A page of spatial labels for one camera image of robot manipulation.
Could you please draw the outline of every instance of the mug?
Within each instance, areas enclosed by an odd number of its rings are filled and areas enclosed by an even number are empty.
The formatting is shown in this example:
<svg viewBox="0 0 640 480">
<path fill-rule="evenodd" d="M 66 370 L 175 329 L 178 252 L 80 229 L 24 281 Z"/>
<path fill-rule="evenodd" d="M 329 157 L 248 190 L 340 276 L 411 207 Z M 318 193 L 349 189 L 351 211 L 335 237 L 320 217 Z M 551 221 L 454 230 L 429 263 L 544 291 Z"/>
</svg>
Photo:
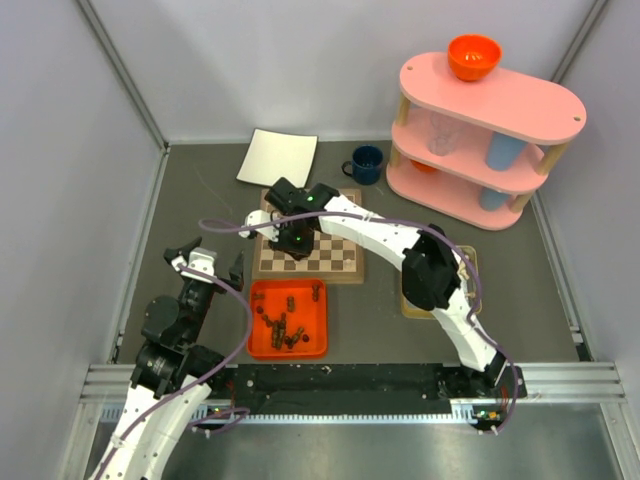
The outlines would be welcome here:
<svg viewBox="0 0 640 480">
<path fill-rule="evenodd" d="M 373 185 L 382 173 L 382 150 L 373 145 L 362 145 L 353 151 L 350 161 L 342 164 L 342 173 L 353 178 L 360 185 Z"/>
</svg>

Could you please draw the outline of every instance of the shelf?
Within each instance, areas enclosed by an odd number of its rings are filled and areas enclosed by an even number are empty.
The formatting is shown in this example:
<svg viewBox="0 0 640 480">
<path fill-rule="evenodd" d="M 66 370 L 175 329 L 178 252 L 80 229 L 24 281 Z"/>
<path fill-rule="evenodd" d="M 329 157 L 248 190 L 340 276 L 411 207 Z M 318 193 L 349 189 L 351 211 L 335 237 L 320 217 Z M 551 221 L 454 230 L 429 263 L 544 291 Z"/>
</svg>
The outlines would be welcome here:
<svg viewBox="0 0 640 480">
<path fill-rule="evenodd" d="M 499 67 L 463 82 L 442 52 L 405 63 L 400 88 L 416 105 L 538 145 L 568 142 L 587 120 L 580 99 L 561 85 Z"/>
<path fill-rule="evenodd" d="M 510 227 L 522 215 L 507 205 L 488 212 L 480 207 L 480 185 L 445 172 L 421 172 L 404 157 L 397 167 L 387 166 L 387 182 L 401 197 L 485 230 Z"/>
<path fill-rule="evenodd" d="M 525 147 L 509 170 L 498 172 L 489 168 L 485 157 L 492 132 L 476 125 L 465 125 L 452 153 L 444 157 L 433 155 L 427 148 L 433 131 L 429 115 L 429 110 L 414 108 L 409 111 L 406 125 L 400 127 L 394 123 L 391 138 L 404 156 L 470 182 L 514 195 L 534 191 L 547 179 L 547 175 L 538 175 L 533 169 L 543 156 L 542 150 L 533 144 Z"/>
</svg>

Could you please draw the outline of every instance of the white wall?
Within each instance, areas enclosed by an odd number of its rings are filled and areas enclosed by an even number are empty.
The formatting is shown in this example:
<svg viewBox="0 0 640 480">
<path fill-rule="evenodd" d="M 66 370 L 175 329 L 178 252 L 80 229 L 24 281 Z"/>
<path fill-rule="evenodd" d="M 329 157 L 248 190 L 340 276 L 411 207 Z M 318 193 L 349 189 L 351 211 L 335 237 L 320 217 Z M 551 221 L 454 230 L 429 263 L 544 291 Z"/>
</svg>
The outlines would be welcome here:
<svg viewBox="0 0 640 480">
<path fill-rule="evenodd" d="M 72 1 L 0 2 L 0 477 L 54 478 L 159 151 Z"/>
<path fill-rule="evenodd" d="M 247 140 L 255 127 L 388 138 L 398 71 L 460 34 L 548 78 L 585 0 L 93 0 L 171 141 Z"/>
<path fill-rule="evenodd" d="M 600 359 L 615 360 L 640 418 L 640 3 L 611 2 L 566 86 L 585 129 L 543 187 L 554 236 Z"/>
</svg>

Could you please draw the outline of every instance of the chessboard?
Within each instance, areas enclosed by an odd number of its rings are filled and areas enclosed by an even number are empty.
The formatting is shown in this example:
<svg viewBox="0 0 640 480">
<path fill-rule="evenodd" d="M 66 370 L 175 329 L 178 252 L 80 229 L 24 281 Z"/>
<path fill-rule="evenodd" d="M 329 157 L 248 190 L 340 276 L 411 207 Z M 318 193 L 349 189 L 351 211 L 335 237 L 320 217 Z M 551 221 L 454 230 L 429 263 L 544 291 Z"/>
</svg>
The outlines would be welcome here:
<svg viewBox="0 0 640 480">
<path fill-rule="evenodd" d="M 356 205 L 362 196 L 359 189 L 339 190 Z M 273 206 L 264 200 L 267 190 L 261 194 L 260 209 L 273 211 Z M 315 232 L 313 252 L 308 258 L 296 261 L 284 252 L 269 248 L 269 240 L 262 235 L 256 238 L 253 256 L 252 278 L 254 280 L 278 278 L 319 278 L 325 283 L 364 283 L 364 252 L 362 247 L 342 237 Z"/>
<path fill-rule="evenodd" d="M 478 271 L 478 254 L 476 253 L 476 249 L 468 245 L 459 245 L 459 247 L 460 247 L 460 250 L 462 250 L 462 253 L 464 253 L 465 256 L 469 260 L 471 260 L 471 264 L 475 267 L 477 272 Z M 467 274 L 467 270 L 466 268 L 464 268 L 464 264 L 460 264 L 460 269 L 458 270 L 458 273 L 460 273 L 462 278 L 464 278 L 467 282 L 467 292 L 468 292 L 467 297 L 469 299 L 469 305 L 472 305 L 476 296 L 475 283 Z M 405 317 L 424 318 L 429 320 L 436 319 L 436 317 L 434 317 L 431 312 L 428 312 L 426 310 L 422 310 L 421 308 L 416 307 L 409 300 L 407 300 L 407 298 L 402 294 L 402 278 L 400 278 L 400 288 L 398 289 L 398 291 L 400 292 L 400 310 L 402 311 L 402 314 Z M 480 306 L 478 307 L 478 311 L 476 313 L 480 313 L 480 310 L 482 310 L 482 302 L 480 303 Z"/>
</svg>

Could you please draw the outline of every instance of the orange tray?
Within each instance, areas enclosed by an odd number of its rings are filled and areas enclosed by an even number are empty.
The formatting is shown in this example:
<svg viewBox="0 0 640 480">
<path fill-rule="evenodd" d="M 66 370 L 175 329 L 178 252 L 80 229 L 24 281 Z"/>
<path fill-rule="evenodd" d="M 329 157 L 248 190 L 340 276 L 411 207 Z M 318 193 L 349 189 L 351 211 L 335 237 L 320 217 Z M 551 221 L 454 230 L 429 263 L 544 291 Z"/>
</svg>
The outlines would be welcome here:
<svg viewBox="0 0 640 480">
<path fill-rule="evenodd" d="M 312 298 L 312 285 L 320 285 L 318 301 Z M 264 299 L 254 299 L 255 294 L 263 294 Z M 295 299 L 295 310 L 287 311 L 287 297 Z M 257 360 L 294 360 L 321 358 L 327 353 L 329 337 L 327 333 L 327 286 L 317 278 L 300 278 L 291 280 L 260 280 L 251 285 L 251 310 L 253 311 L 253 330 L 247 350 Z M 264 313 L 256 309 L 262 307 Z M 271 346 L 272 330 L 267 327 L 262 315 L 279 320 L 282 312 L 287 313 L 287 335 L 293 335 L 299 327 L 304 327 L 304 334 L 309 341 L 302 338 L 292 349 L 286 345 L 278 350 Z"/>
</svg>

